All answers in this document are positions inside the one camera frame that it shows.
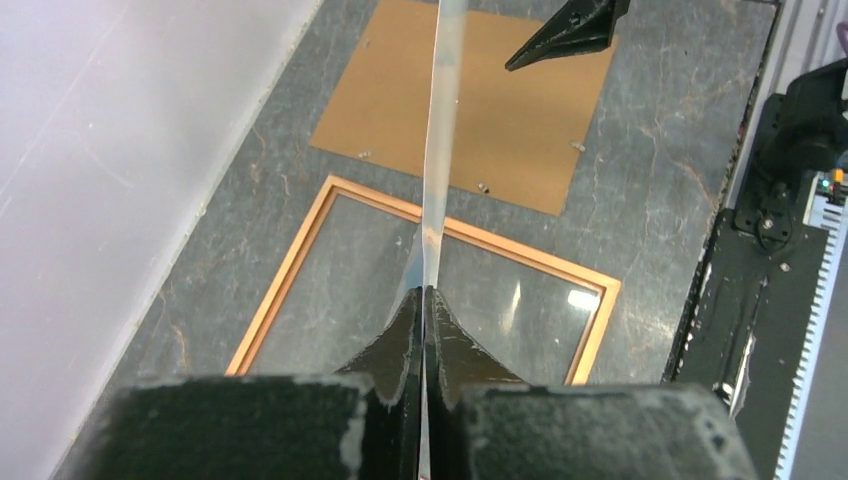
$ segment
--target orange frame border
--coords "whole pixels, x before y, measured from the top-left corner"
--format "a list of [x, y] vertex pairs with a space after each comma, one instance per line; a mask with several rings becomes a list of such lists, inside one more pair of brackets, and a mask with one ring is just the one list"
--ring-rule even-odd
[[[384, 212], [394, 214], [411, 222], [421, 221], [421, 207], [399, 198], [386, 195], [363, 185], [330, 175], [315, 198], [312, 208], [306, 214], [303, 224], [294, 237], [277, 275], [271, 282], [268, 292], [256, 315], [250, 322], [238, 349], [227, 368], [227, 375], [247, 373], [265, 336], [271, 329], [274, 318], [285, 300], [304, 258], [309, 253], [312, 242], [321, 230], [327, 213], [336, 197], [343, 195]], [[509, 258], [513, 261], [535, 268], [555, 277], [567, 280], [582, 287], [594, 290], [601, 296], [595, 314], [589, 319], [577, 351], [571, 360], [565, 384], [584, 384], [595, 363], [598, 348], [606, 332], [613, 305], [621, 289], [621, 282], [604, 274], [582, 267], [575, 263], [549, 255], [527, 245], [514, 242], [480, 228], [468, 225], [453, 218], [445, 219], [445, 235], [468, 242], [479, 248]]]

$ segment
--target brown cardboard sheet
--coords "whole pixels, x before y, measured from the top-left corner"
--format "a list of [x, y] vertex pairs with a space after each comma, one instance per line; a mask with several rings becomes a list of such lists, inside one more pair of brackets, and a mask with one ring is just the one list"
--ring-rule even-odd
[[[383, 0], [348, 63], [311, 145], [421, 176], [437, 8]], [[541, 22], [470, 12], [450, 183], [559, 215], [614, 48], [504, 63]]]

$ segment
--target gray marble floor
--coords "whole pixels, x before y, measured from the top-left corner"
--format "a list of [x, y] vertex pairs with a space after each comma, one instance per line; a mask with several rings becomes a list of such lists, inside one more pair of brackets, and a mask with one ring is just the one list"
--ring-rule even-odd
[[[561, 1], [470, 4], [546, 19]], [[225, 370], [328, 174], [420, 203], [420, 179], [308, 146], [375, 5], [324, 1], [104, 399], [141, 377]], [[774, 13], [736, 0], [633, 0], [562, 214], [449, 195], [450, 216], [622, 280], [593, 383], [660, 378]], [[499, 288], [489, 293], [513, 294]]]

